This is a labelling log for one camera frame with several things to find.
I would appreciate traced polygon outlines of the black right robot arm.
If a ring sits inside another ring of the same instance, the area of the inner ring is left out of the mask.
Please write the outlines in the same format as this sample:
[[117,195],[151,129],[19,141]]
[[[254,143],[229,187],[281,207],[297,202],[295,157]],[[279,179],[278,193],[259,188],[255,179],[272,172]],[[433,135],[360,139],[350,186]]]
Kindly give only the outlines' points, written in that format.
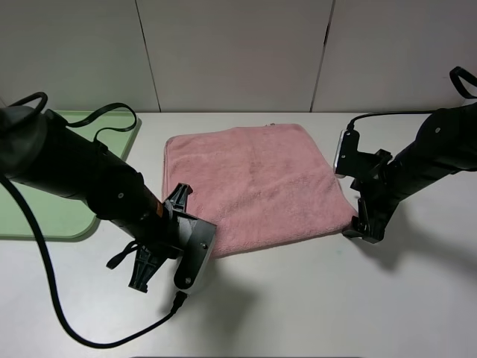
[[434,111],[397,155],[382,149],[360,152],[359,138],[348,125],[335,155],[335,174],[352,177],[351,187],[360,194],[358,214],[342,233],[377,243],[406,198],[447,175],[476,170],[476,105]]

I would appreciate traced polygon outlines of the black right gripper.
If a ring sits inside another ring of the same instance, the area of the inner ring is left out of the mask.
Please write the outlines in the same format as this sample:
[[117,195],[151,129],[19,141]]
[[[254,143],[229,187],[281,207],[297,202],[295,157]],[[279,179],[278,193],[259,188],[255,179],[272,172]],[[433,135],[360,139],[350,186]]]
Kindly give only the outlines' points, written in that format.
[[381,242],[385,228],[397,208],[388,198],[385,167],[393,158],[386,150],[357,152],[351,188],[359,192],[358,216],[353,216],[341,233],[348,239],[361,238],[371,244]]

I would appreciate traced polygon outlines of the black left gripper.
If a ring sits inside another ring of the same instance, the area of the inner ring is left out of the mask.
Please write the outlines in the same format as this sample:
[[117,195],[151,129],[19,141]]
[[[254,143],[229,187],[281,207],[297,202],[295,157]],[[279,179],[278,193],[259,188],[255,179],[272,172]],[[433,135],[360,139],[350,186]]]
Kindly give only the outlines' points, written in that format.
[[139,208],[139,217],[128,225],[128,233],[144,248],[136,252],[133,272],[128,286],[147,293],[148,282],[166,261],[177,259],[183,253],[178,238],[178,216],[188,216],[190,185],[179,183],[162,203],[146,186],[145,199]]

